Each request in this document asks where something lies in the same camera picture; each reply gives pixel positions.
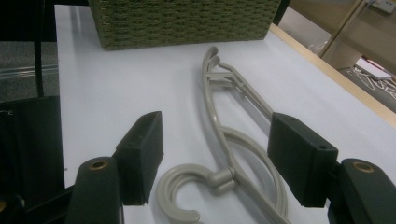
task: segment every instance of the green woven basket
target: green woven basket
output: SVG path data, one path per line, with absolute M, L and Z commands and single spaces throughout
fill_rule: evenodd
M 265 38 L 280 0 L 89 0 L 104 49 Z

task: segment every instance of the black plastic part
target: black plastic part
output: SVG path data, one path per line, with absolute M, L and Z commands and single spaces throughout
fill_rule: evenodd
M 23 209 L 20 196 L 0 195 L 0 223 L 21 224 L 26 222 L 26 214 Z
M 338 150 L 298 119 L 274 113 L 268 156 L 305 207 L 323 207 Z
M 73 187 L 62 190 L 50 200 L 26 211 L 27 223 L 64 224 Z
M 142 116 L 117 145 L 121 195 L 125 205 L 149 203 L 149 195 L 163 159 L 161 111 Z
M 396 223 L 396 188 L 378 166 L 347 159 L 338 178 L 354 223 Z
M 59 97 L 0 104 L 0 195 L 29 209 L 64 189 Z
M 117 161 L 99 157 L 78 169 L 66 224 L 123 223 Z

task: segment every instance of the white table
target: white table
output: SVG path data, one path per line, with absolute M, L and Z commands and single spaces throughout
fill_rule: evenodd
M 223 158 L 203 100 L 202 59 L 213 45 L 222 61 L 238 69 L 276 112 L 300 119 L 336 146 L 339 161 L 370 161 L 396 183 L 396 130 L 272 32 L 260 41 L 104 51 L 88 7 L 57 6 L 56 22 L 67 186 L 74 184 L 84 161 L 111 156 L 140 116 L 163 112 L 164 157 L 149 205 L 124 207 L 125 223 L 168 223 L 155 189 L 170 168 L 184 163 L 212 171 L 224 168 L 217 163 Z M 223 123 L 267 146 L 269 124 L 257 119 L 251 107 L 241 106 L 248 105 L 246 100 L 233 91 L 219 91 L 216 102 Z M 245 166 L 255 164 L 245 158 Z M 268 178 L 255 181 L 271 195 Z M 287 191 L 292 223 L 328 223 L 327 209 L 303 208 Z M 189 183 L 179 191 L 177 203 L 198 210 L 205 223 L 263 219 L 241 190 L 216 197 L 205 186 Z

